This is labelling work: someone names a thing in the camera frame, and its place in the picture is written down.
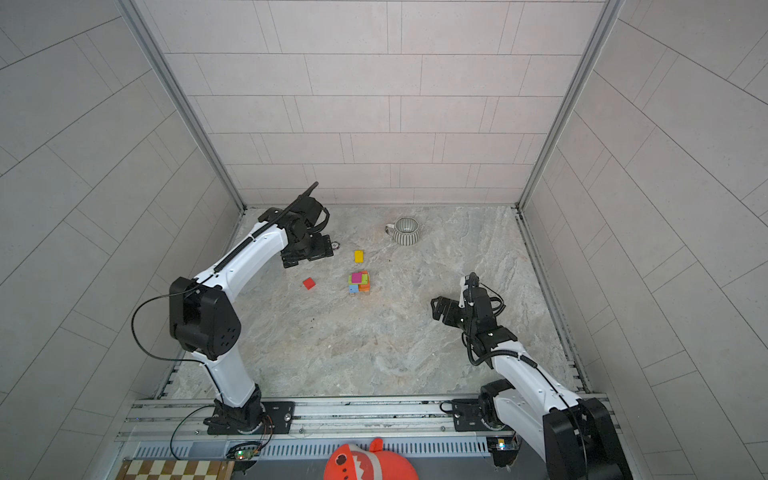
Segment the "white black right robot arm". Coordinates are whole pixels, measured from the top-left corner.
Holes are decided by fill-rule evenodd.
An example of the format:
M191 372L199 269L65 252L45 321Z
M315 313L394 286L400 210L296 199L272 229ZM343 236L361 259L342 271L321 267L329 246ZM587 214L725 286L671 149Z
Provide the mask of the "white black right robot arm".
M629 479L629 463L606 406L583 398L550 375L517 336L499 324L506 304L476 273L460 283L458 299L431 300L432 317L462 333L468 360L499 379L482 387L479 420L511 429L542 458L551 479Z

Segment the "lime green block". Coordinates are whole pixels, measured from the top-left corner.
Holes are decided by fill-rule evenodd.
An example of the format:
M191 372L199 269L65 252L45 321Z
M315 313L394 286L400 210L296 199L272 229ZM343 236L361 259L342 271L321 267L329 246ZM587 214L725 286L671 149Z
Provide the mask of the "lime green block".
M369 278L368 272L367 271L359 271L359 272L363 272L364 273L363 282L361 284L363 284L363 283L369 283L370 284L370 278ZM355 284L355 283L352 282L352 278L351 278L352 274L348 278L348 283L349 284Z

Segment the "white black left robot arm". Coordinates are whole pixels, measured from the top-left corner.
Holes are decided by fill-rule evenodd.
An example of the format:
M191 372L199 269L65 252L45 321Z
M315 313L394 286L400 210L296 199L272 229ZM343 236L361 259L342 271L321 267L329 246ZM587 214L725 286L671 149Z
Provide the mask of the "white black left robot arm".
M286 208L270 208L247 236L215 265L169 289L169 329L191 359L202 364L217 390L210 435L258 431L266 421L258 384L238 350L242 324L232 305L248 281L275 255L291 268L334 255L322 230L330 214L306 190Z

